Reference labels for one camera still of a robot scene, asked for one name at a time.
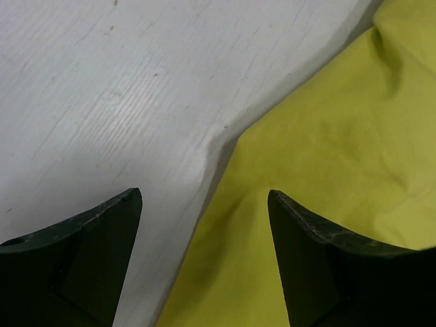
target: cloth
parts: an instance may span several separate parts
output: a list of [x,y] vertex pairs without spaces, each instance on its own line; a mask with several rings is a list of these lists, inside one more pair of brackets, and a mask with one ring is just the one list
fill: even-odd
[[270,189],[376,240],[435,245],[435,22],[434,0],[385,1],[372,29],[242,135],[158,327],[289,326]]

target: white table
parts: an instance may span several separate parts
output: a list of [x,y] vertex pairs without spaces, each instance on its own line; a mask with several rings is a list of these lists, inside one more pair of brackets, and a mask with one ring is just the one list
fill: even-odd
[[114,326],[152,324],[236,137],[370,2],[0,1],[0,242],[141,188]]

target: black object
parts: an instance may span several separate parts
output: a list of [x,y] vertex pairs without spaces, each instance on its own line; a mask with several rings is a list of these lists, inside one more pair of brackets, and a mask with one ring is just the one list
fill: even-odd
[[139,189],[0,245],[0,325],[111,326],[140,220]]
[[268,210],[291,327],[436,324],[436,248],[361,236],[279,191]]

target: yellow fabric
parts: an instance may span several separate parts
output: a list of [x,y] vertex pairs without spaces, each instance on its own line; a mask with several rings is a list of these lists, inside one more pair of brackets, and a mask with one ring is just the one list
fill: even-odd
[[436,244],[436,1],[386,1],[374,21],[240,138],[159,327],[289,326],[270,189],[377,240]]

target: table surface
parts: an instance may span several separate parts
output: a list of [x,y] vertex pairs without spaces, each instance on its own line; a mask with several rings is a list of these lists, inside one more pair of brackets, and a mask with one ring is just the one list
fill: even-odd
[[150,326],[235,140],[371,0],[2,0],[0,242],[139,187],[114,326]]

